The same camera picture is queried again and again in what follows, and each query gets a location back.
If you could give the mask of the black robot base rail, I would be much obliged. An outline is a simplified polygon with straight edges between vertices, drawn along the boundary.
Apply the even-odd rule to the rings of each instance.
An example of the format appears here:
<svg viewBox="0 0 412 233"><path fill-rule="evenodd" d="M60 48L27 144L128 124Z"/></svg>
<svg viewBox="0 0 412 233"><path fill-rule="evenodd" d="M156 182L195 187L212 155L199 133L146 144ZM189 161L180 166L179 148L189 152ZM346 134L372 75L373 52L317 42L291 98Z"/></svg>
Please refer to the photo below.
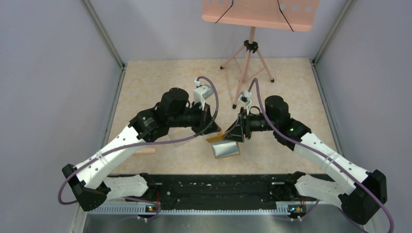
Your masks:
<svg viewBox="0 0 412 233"><path fill-rule="evenodd" d="M316 198L301 196L285 184L291 174L172 175L144 174L149 188L140 197L172 210L274 210L282 202L308 204Z"/></svg>

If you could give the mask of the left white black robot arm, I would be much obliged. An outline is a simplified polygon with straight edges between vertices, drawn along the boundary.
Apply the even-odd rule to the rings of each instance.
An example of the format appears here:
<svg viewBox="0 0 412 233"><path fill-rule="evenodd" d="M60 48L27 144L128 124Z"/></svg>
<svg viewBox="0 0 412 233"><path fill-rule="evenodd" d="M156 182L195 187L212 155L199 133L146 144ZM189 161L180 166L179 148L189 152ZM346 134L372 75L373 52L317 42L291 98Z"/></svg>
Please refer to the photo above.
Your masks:
<svg viewBox="0 0 412 233"><path fill-rule="evenodd" d="M88 212L107 200L124 197L154 198L156 188L147 174L111 177L110 173L131 155L148 145L158 145L171 128L189 127L195 135L216 133L206 99L214 94L210 85L200 85L194 91L194 101L187 106L188 93L171 88L155 107L139 112L111 142L76 165L68 164L62 172L80 207Z"/></svg>

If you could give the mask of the orange leather card holder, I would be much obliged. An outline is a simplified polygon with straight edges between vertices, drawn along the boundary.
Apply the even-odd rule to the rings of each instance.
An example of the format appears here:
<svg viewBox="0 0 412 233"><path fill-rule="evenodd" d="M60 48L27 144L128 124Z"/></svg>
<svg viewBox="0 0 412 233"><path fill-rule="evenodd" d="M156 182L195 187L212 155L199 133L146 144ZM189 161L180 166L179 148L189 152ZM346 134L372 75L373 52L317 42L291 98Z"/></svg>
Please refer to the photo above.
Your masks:
<svg viewBox="0 0 412 233"><path fill-rule="evenodd" d="M225 135L226 133L220 131L206 136L206 141L211 145L215 159L240 155L238 143L224 140Z"/></svg>

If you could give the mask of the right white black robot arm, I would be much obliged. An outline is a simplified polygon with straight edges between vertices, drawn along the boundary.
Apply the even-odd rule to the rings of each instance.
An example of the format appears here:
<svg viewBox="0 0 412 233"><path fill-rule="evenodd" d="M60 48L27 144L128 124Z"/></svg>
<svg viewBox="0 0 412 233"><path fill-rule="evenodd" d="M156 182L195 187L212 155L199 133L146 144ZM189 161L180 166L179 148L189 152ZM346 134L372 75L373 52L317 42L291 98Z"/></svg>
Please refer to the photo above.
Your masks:
<svg viewBox="0 0 412 233"><path fill-rule="evenodd" d="M267 97L264 109L257 114L251 113L249 92L241 92L238 101L245 107L224 140L244 142L253 132L272 131L280 144L312 161L332 179L325 181L297 171L285 181L289 199L304 196L327 202L360 225L365 225L386 203L386 176L377 169L371 172L354 164L327 146L308 126L291 117L282 97Z"/></svg>

